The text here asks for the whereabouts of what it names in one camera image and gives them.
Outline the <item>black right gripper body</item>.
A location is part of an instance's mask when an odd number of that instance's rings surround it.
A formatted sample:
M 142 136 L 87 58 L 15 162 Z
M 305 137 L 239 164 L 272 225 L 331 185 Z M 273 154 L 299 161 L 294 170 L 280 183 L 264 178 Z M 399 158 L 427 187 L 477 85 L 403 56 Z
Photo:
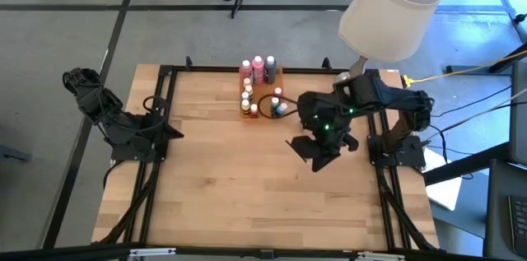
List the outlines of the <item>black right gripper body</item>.
M 350 124 L 311 123 L 314 139 L 310 149 L 320 155 L 337 155 L 350 131 Z

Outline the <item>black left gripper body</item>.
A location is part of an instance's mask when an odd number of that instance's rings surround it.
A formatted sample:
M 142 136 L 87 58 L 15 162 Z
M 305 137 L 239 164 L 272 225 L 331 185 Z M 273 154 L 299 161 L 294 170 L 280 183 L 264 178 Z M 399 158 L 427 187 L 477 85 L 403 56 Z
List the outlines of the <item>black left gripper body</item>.
M 166 116 L 157 113 L 146 113 L 140 115 L 139 125 L 139 147 L 151 148 L 159 147 L 163 130 L 166 126 Z

